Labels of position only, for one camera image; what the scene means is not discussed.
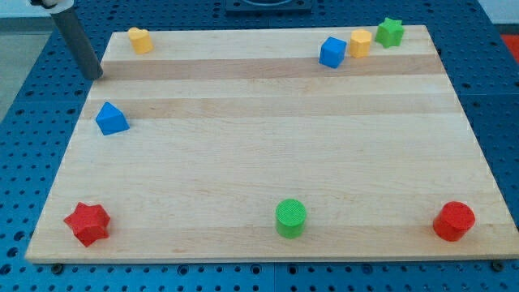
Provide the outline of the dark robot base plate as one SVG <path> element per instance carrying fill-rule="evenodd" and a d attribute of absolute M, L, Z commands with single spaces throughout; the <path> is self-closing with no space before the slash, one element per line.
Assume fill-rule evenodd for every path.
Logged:
<path fill-rule="evenodd" d="M 227 14 L 308 12 L 314 0 L 225 0 Z"/>

